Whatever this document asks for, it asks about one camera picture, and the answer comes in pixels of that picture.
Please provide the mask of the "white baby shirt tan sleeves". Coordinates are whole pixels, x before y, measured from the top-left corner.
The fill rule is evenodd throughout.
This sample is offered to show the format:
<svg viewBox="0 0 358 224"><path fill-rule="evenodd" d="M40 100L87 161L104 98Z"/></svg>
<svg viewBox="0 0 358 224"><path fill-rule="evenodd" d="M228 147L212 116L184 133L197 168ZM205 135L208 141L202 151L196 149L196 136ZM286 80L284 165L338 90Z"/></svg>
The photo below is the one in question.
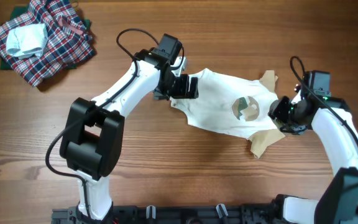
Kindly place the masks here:
<svg viewBox="0 0 358 224"><path fill-rule="evenodd" d="M171 107L186 115L187 123L207 131L251 141L250 151L260 158L266 148L285 135L268 116L278 100L273 70L258 80L246 80L204 69L190 75L198 79L196 99L171 98Z"/></svg>

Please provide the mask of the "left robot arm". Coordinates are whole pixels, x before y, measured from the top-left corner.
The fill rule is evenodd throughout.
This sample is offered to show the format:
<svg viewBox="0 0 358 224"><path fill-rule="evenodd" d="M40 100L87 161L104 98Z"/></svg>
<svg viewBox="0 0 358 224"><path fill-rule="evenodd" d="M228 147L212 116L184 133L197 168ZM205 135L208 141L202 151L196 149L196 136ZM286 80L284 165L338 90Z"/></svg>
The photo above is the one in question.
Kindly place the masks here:
<svg viewBox="0 0 358 224"><path fill-rule="evenodd" d="M121 155L126 117L141 99L195 99L198 79L182 74L182 43L164 34L157 46L133 55L127 73L109 90L70 107L60 155L78 178L80 201L67 211L68 223L105 223L112 218L109 175Z"/></svg>

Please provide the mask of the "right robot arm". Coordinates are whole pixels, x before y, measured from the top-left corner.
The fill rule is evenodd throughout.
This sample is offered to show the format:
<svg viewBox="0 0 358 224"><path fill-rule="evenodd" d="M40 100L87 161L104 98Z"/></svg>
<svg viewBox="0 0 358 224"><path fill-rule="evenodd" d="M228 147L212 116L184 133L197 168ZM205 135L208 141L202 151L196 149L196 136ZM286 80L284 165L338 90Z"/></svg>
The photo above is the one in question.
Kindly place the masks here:
<svg viewBox="0 0 358 224"><path fill-rule="evenodd" d="M285 197L282 216L290 223L358 223L358 133L346 102L331 96L330 81L328 72L305 72L296 97L275 101L268 114L284 132L314 131L334 173L319 200Z"/></svg>

